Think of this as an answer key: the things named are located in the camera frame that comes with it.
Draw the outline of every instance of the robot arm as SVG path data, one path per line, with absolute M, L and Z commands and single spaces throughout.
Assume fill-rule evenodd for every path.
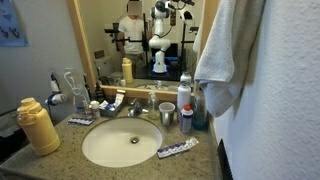
M 192 0 L 181 0 L 186 4 L 194 5 Z M 163 34 L 163 19 L 166 19 L 170 15 L 170 11 L 176 10 L 176 8 L 170 4 L 168 0 L 156 0 L 155 7 L 150 10 L 151 17 L 154 19 L 155 32 L 153 37 L 149 41 L 151 48 L 160 49 L 155 54 L 155 64 L 153 71 L 155 73 L 166 72 L 166 65 L 164 63 L 164 56 L 166 50 L 170 47 L 171 42 L 169 39 L 164 39 Z M 177 9 L 180 13 L 180 17 L 183 21 L 193 19 L 193 15 L 186 10 L 185 6 L 182 9 Z

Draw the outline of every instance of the poster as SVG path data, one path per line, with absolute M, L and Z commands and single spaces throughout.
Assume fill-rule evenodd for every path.
M 0 46 L 27 46 L 11 0 L 0 0 Z

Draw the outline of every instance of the sink drain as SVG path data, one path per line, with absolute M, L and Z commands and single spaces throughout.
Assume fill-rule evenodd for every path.
M 139 142 L 139 138 L 138 137 L 133 137 L 130 139 L 131 144 L 137 144 Z

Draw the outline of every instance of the yellow thermos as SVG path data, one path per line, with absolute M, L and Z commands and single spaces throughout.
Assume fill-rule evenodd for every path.
M 18 123 L 37 155 L 47 155 L 60 146 L 60 139 L 48 112 L 34 98 L 21 101 Z
M 126 83 L 130 84 L 133 82 L 132 78 L 132 62 L 128 58 L 122 59 L 122 71 L 123 77 Z

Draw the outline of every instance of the white towel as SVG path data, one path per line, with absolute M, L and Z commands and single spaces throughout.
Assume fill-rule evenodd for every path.
M 207 110 L 221 116 L 240 94 L 265 0 L 221 0 L 195 80 Z

